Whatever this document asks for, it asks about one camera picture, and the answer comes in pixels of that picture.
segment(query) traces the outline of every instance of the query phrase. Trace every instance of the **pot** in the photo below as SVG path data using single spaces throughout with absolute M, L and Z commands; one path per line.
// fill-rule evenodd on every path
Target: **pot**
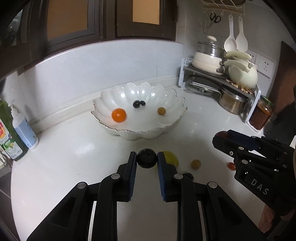
M 192 65 L 208 73 L 222 75 L 217 72 L 217 69 L 220 68 L 224 49 L 215 44 L 217 41 L 215 37 L 208 36 L 207 38 L 209 42 L 198 42 Z
M 232 114 L 240 115 L 248 98 L 227 86 L 221 88 L 221 93 L 222 95 L 219 99 L 221 107 Z
M 239 86 L 253 89 L 258 81 L 257 66 L 246 59 L 232 57 L 224 62 L 230 79 Z

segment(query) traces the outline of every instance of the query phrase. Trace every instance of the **cabinet door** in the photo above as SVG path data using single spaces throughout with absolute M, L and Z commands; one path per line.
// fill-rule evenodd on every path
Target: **cabinet door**
M 116 37 L 175 40 L 176 0 L 117 0 Z
M 38 24 L 30 25 L 31 14 L 38 12 L 37 8 L 32 8 L 33 3 L 40 6 L 41 1 L 32 0 L 27 3 L 0 35 L 0 80 L 41 58 L 44 45 L 39 37 L 42 31 Z
M 46 55 L 102 39 L 100 0 L 46 1 Z

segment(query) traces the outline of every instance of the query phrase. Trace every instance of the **scissors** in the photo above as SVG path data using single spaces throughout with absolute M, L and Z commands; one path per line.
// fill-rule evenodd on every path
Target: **scissors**
M 221 16 L 216 15 L 214 12 L 210 15 L 210 20 L 214 23 L 219 23 L 221 21 Z

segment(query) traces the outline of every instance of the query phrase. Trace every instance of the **scalloped bowl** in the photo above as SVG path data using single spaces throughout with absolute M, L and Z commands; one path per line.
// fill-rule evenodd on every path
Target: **scalloped bowl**
M 145 106 L 133 107 L 135 100 L 144 100 Z M 126 87 L 114 86 L 111 91 L 102 91 L 101 97 L 94 99 L 92 115 L 104 129 L 112 135 L 120 135 L 128 140 L 152 139 L 170 131 L 185 114 L 184 97 L 177 97 L 174 89 L 165 90 L 162 85 L 152 87 L 147 82 L 141 85 L 128 83 Z M 165 115 L 157 109 L 164 107 Z M 117 108 L 126 111 L 124 122 L 117 123 L 111 113 Z

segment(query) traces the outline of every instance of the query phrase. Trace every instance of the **hand soap bottle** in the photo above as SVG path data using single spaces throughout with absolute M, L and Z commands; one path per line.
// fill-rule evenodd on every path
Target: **hand soap bottle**
M 38 145 L 38 138 L 24 114 L 17 112 L 17 109 L 9 104 L 11 108 L 11 115 L 13 117 L 12 126 L 29 149 L 34 149 Z
M 28 148 L 20 139 L 12 126 L 10 108 L 5 100 L 0 97 L 0 145 L 5 152 L 14 160 L 22 158 Z

